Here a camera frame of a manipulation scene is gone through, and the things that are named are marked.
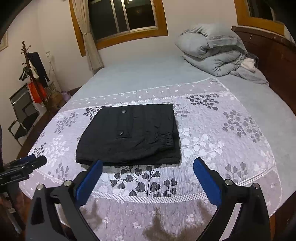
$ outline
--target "wooden headboard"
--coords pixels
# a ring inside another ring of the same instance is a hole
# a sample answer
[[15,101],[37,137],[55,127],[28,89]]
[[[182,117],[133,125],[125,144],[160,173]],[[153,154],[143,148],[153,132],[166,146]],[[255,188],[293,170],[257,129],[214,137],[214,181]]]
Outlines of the wooden headboard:
[[296,46],[279,35],[253,28],[233,26],[247,51],[259,58],[258,69],[296,114]]

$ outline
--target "bedspread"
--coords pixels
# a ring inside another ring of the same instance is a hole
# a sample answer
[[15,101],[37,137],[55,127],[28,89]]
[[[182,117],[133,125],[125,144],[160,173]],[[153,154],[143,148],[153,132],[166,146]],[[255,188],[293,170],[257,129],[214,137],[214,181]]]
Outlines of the bedspread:
[[[32,197],[36,185],[73,180],[84,169],[75,162],[83,131],[102,106],[172,103],[181,143],[175,165],[104,167],[81,212],[100,240],[196,240],[216,207],[193,173],[201,157],[210,169],[237,185],[261,185],[268,213],[278,208],[280,179],[268,141],[248,111],[215,77],[65,105],[47,125],[30,154],[47,164],[20,183]],[[59,207],[61,221],[67,223]],[[223,234],[227,237],[239,207]]]

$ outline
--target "gray comforter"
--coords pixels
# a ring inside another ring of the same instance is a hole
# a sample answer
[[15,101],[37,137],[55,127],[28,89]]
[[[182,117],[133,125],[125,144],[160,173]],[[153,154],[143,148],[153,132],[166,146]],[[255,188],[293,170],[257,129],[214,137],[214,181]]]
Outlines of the gray comforter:
[[176,45],[186,61],[209,74],[232,74],[260,84],[268,83],[259,70],[252,73],[240,67],[247,53],[245,46],[236,33],[222,26],[192,27],[178,37]]

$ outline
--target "window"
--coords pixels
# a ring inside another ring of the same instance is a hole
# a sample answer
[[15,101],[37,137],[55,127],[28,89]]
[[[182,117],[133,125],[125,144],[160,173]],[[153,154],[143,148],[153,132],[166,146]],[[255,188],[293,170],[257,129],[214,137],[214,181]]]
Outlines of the window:
[[238,25],[266,29],[284,35],[284,24],[264,0],[234,0]]
[[[84,56],[83,36],[71,0],[70,10]],[[90,0],[89,18],[98,50],[130,40],[168,35],[162,0]]]

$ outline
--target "hanging clothes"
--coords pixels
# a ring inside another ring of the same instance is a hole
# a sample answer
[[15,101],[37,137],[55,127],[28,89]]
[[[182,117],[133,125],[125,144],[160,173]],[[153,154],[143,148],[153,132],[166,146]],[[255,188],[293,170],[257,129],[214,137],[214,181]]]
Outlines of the hanging clothes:
[[32,64],[32,62],[30,60],[29,60],[29,64],[31,66],[31,71],[32,71],[33,77],[35,79],[39,79],[39,75],[37,74],[37,70],[36,70],[36,68],[34,67],[34,65]]
[[37,74],[39,76],[40,83],[42,84],[42,86],[44,88],[46,88],[48,86],[46,80],[49,82],[50,79],[47,76],[47,73],[44,69],[42,62],[41,62],[39,54],[38,53],[28,53],[28,58],[37,70]]

